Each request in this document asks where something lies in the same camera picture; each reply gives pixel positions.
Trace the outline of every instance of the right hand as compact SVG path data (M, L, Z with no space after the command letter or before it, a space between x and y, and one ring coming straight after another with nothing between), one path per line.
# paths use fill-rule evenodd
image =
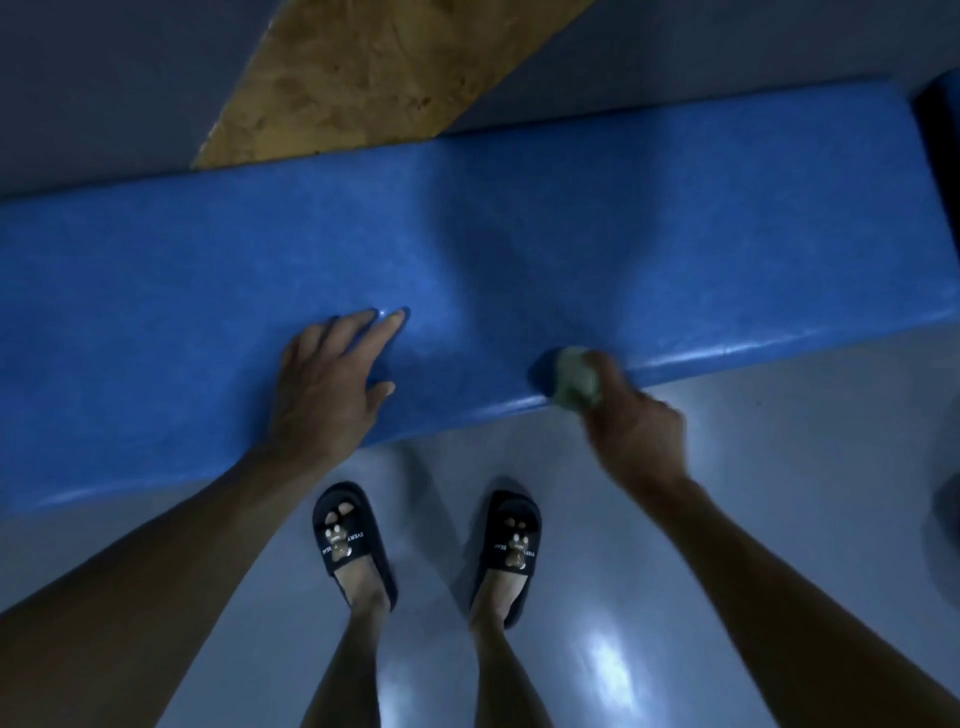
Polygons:
M686 470L684 416L634 389L613 358L588 352L584 360L600 379L602 401L583 412L597 459L630 496L691 483Z

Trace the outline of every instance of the slide sandal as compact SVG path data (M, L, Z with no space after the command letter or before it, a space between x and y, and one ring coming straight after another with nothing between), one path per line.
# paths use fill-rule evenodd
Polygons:
M483 551L480 554L480 569L477 571L473 597L476 598L480 584L488 569L497 569L526 576L523 590L510 607L503 621L504 629L510 629L523 614L523 604L530 591L537 553L540 549L540 509L527 496L511 491L495 491L487 509L487 526L484 530Z
M343 515L338 510L341 503L349 503L353 510ZM326 523L326 517L331 511L337 514L337 520ZM317 538L317 546L320 547L326 572L330 576L351 561L370 554L373 565L383 580L383 587L390 599L390 611L393 612L396 607L396 582L390 571L387 552L380 540L380 530L376 527L370 501L359 485L337 483L317 498L317 504L313 507L313 535ZM334 581L340 587L341 594L344 594L344 588L335 576Z

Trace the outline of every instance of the sandal strap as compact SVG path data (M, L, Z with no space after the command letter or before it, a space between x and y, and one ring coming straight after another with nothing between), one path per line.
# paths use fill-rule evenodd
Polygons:
M526 523L523 527L519 525L507 525L507 519L513 519L515 523L527 522L528 518L523 515L511 513L505 509L497 513L500 518L502 514L503 522L499 522L493 532L491 551L487 554L487 568L501 571L509 571L521 575L533 573L534 565L537 560L537 548L540 539L535 524Z
M337 510L333 513L337 514L335 522L317 526L317 536L325 541L320 553L331 576L334 571L371 552L357 504L353 504L353 510L346 515Z

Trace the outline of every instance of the blue bench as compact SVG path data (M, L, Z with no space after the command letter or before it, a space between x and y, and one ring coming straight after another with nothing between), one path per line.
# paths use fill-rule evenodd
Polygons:
M374 443L542 405L567 344L650 385L954 319L960 266L868 82L7 201L0 304L22 511L218 474L331 314L411 311Z

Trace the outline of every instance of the plywood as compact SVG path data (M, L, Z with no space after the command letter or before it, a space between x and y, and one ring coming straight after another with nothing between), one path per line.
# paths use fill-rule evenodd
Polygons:
M194 166L434 136L592 0L290 0Z

